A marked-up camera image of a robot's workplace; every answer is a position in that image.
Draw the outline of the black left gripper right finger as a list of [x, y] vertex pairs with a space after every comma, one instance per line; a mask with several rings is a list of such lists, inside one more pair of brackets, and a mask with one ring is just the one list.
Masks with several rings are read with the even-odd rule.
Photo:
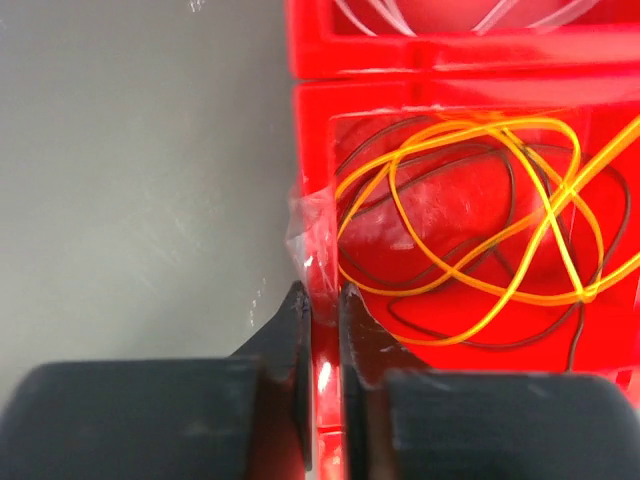
[[635, 479], [639, 419], [599, 376], [441, 372], [339, 300], [351, 479]]

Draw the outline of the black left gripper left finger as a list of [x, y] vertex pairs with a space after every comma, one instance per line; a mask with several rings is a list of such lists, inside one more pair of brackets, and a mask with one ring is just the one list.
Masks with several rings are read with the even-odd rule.
[[32, 369], [1, 414], [5, 479], [302, 479], [312, 467], [300, 282], [226, 357]]

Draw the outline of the red compartment tray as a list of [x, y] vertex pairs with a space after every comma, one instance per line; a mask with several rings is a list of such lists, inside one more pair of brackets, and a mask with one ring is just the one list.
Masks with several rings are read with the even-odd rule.
[[289, 1], [316, 473], [346, 474], [339, 300], [441, 372], [639, 402], [639, 5]]

